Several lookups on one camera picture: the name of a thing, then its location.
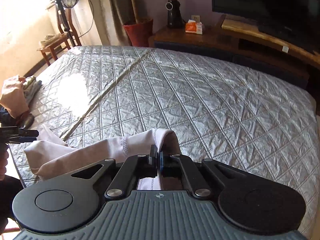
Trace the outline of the wooden chair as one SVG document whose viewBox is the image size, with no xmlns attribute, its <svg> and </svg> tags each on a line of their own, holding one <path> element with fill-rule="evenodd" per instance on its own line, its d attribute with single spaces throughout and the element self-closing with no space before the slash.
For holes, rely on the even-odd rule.
<svg viewBox="0 0 320 240">
<path fill-rule="evenodd" d="M 66 18 L 67 18 L 67 22 L 69 24 L 69 27 L 71 29 L 71 37 L 75 40 L 74 46 L 82 46 L 78 32 L 76 31 L 76 28 L 73 25 L 71 9 L 65 9 L 65 14 L 66 14 Z M 57 9 L 56 9 L 56 20 L 57 20 L 59 33 L 46 35 L 45 38 L 39 42 L 40 47 L 39 47 L 38 51 L 42 54 L 42 56 L 48 66 L 50 65 L 49 57 L 47 55 L 48 53 L 50 53 L 52 56 L 52 59 L 54 61 L 56 61 L 57 60 L 57 53 L 55 52 L 55 49 L 58 46 L 60 46 L 64 43 L 68 50 L 71 49 L 71 46 L 69 44 L 71 39 L 68 38 L 67 32 L 63 31 L 63 29 L 61 27 L 61 25 L 62 25 L 61 15 L 58 13 Z"/>
</svg>

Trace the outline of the wooden tv cabinet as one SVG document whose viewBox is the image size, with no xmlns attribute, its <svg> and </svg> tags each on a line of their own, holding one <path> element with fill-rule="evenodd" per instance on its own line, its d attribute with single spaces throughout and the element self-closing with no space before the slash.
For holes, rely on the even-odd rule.
<svg viewBox="0 0 320 240">
<path fill-rule="evenodd" d="M 296 85 L 319 100 L 319 52 L 262 33 L 255 23 L 222 15 L 201 35 L 163 27 L 150 44 L 240 64 Z"/>
</svg>

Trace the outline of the black table device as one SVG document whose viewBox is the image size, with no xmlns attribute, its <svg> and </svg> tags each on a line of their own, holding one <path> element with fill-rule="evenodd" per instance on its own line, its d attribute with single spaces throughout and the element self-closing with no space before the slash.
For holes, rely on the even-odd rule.
<svg viewBox="0 0 320 240">
<path fill-rule="evenodd" d="M 182 20 L 180 12 L 180 2 L 178 0 L 168 0 L 165 4 L 165 8 L 168 11 L 167 27 L 171 29 L 184 28 L 184 22 Z"/>
</svg>

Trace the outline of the pile of clothes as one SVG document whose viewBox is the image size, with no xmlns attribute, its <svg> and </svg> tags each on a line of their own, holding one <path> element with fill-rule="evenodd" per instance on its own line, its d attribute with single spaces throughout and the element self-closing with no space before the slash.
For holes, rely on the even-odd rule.
<svg viewBox="0 0 320 240">
<path fill-rule="evenodd" d="M 42 81 L 35 76 L 13 76 L 3 81 L 1 89 L 1 126 L 28 129 L 34 122 L 29 105 Z"/>
</svg>

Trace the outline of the orange tissue pack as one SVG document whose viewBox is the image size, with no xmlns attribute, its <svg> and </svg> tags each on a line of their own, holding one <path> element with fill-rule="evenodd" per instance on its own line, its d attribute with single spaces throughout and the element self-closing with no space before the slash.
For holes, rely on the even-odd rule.
<svg viewBox="0 0 320 240">
<path fill-rule="evenodd" d="M 188 20 L 185 24 L 185 32 L 190 34 L 203 34 L 203 24 L 201 22 L 196 22 L 195 20 Z"/>
</svg>

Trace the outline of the beige curtain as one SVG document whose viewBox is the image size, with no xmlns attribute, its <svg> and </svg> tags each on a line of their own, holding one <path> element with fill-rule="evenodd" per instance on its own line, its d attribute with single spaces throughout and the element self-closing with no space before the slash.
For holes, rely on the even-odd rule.
<svg viewBox="0 0 320 240">
<path fill-rule="evenodd" d="M 130 46 L 124 24 L 135 18 L 131 0 L 99 0 L 99 7 L 108 44 Z"/>
</svg>

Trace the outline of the silver quilted bed cover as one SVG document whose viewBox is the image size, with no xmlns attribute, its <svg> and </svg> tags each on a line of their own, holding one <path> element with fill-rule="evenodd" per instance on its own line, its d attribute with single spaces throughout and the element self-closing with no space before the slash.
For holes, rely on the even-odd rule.
<svg viewBox="0 0 320 240">
<path fill-rule="evenodd" d="M 155 48 L 75 47 L 39 75 L 31 104 L 73 148 L 152 128 L 173 130 L 183 154 L 212 158 L 297 190 L 316 228 L 316 102 L 274 76 L 210 57 Z"/>
</svg>

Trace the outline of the black flat television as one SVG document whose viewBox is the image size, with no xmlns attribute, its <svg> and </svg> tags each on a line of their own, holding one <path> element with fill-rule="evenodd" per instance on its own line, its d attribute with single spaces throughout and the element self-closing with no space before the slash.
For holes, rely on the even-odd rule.
<svg viewBox="0 0 320 240">
<path fill-rule="evenodd" d="M 319 46 L 319 0 L 212 0 L 213 11 L 257 21 L 284 40 Z"/>
</svg>

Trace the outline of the red plant pot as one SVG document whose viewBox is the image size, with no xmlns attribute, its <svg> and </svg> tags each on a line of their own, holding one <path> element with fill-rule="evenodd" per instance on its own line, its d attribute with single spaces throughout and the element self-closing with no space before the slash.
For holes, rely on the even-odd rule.
<svg viewBox="0 0 320 240">
<path fill-rule="evenodd" d="M 149 46 L 149 38 L 153 35 L 152 18 L 143 18 L 139 23 L 126 22 L 123 28 L 134 47 Z"/>
</svg>

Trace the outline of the white garment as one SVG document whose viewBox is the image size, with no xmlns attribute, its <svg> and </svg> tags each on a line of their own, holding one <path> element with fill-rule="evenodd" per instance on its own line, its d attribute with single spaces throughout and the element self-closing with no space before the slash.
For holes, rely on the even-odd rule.
<svg viewBox="0 0 320 240">
<path fill-rule="evenodd" d="M 181 153 L 174 131 L 152 128 L 127 137 L 112 137 L 83 148 L 72 148 L 43 126 L 39 137 L 24 149 L 30 169 L 42 180 L 48 180 L 104 159 L 123 163 L 128 157 L 149 154 L 152 145 L 157 152 Z"/>
</svg>

